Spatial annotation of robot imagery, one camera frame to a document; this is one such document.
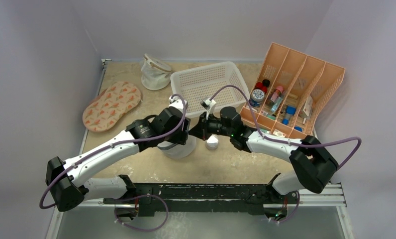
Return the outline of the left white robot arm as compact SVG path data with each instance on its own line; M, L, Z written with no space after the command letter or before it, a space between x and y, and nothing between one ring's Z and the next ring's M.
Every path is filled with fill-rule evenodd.
M173 104L158 115L133 121L113 139L79 156L61 160L58 156L47 163L45 193L40 199L41 209L49 193L60 212L69 211L86 200L93 191L85 184L101 170L114 163L156 147L163 141L184 144L188 138L186 107Z

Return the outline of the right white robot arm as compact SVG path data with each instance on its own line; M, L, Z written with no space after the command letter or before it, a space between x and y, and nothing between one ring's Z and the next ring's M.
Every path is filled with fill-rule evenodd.
M286 139L264 134L245 125L233 107L224 107L219 117L202 113L189 134L202 140L211 135L226 136L238 150L262 153L289 162L293 170L274 177L266 190L267 198L274 203L300 189L321 193L339 168L334 157L324 147L319 147L320 142L314 136Z

